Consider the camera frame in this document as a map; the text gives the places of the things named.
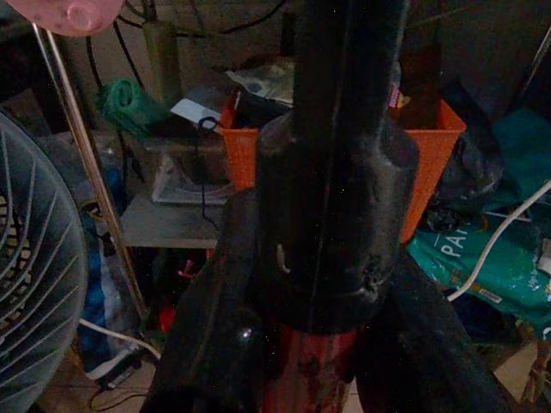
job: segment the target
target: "fan guard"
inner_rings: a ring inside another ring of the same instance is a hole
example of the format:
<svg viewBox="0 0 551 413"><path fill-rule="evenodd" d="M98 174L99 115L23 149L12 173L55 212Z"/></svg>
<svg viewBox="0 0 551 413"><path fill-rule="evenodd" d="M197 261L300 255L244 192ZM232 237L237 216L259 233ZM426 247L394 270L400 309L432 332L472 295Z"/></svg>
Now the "fan guard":
<svg viewBox="0 0 551 413"><path fill-rule="evenodd" d="M87 267L69 189L0 113L0 411L27 411L53 376L77 328Z"/></svg>

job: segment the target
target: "floor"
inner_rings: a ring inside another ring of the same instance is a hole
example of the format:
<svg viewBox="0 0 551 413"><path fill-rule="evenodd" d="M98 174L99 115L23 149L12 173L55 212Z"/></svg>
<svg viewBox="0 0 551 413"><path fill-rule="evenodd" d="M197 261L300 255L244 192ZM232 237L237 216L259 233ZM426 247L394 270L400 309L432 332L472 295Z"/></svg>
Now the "floor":
<svg viewBox="0 0 551 413"><path fill-rule="evenodd" d="M495 372L499 381L516 400L519 400L523 393L526 378L535 357L536 345L532 343L516 353ZM145 395L154 373L155 367L144 362L142 368L119 388L98 396L94 400L95 409L111 406L129 396ZM92 413L89 402L96 390L94 382L87 379L82 371L75 367L74 362L66 358L42 394L39 405L46 413ZM143 397L136 396L108 412L138 413L143 401ZM354 385L344 413L362 413Z"/></svg>
<svg viewBox="0 0 551 413"><path fill-rule="evenodd" d="M155 367L144 362L142 368L117 390L97 397L94 400L95 409L111 406L131 395L145 395L154 373ZM86 378L71 361L65 359L39 399L39 406L46 413L92 413L89 401L96 391L94 382ZM108 413L138 413L143 402L143 397L135 397ZM344 413L362 413L355 386L352 386Z"/></svg>

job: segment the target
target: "green plastic bag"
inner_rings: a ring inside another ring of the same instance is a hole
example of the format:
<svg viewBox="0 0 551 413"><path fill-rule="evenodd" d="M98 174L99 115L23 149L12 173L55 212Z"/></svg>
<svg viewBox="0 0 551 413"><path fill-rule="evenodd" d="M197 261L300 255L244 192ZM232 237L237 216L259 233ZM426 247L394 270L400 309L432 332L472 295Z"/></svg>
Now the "green plastic bag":
<svg viewBox="0 0 551 413"><path fill-rule="evenodd" d="M155 102L131 80L117 80L99 95L97 108L116 129L138 139L150 136L149 125L170 117L170 112Z"/></svg>
<svg viewBox="0 0 551 413"><path fill-rule="evenodd" d="M485 216L450 234L418 231L408 250L430 278L459 287L501 222ZM540 244L534 226L513 222L495 243L469 292L532 323L540 336L551 339L551 278L537 269Z"/></svg>

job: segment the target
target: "teal bag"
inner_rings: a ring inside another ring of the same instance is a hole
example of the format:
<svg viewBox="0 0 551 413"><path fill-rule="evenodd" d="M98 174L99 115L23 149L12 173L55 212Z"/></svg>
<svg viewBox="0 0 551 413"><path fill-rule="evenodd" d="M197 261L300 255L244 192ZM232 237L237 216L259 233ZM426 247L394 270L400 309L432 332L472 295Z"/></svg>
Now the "teal bag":
<svg viewBox="0 0 551 413"><path fill-rule="evenodd" d="M431 279L460 287L502 221L485 216L450 234L418 231L408 250ZM551 278L537 269L540 245L534 226L513 222L495 243L469 293L530 322L537 334L551 339Z"/></svg>

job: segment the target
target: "pink object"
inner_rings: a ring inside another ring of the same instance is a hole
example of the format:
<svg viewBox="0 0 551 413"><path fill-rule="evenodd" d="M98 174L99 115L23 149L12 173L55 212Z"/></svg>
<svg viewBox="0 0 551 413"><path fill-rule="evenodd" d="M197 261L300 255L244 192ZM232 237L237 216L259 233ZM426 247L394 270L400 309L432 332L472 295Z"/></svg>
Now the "pink object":
<svg viewBox="0 0 551 413"><path fill-rule="evenodd" d="M64 36L89 36L109 26L124 0L7 0L31 22Z"/></svg>

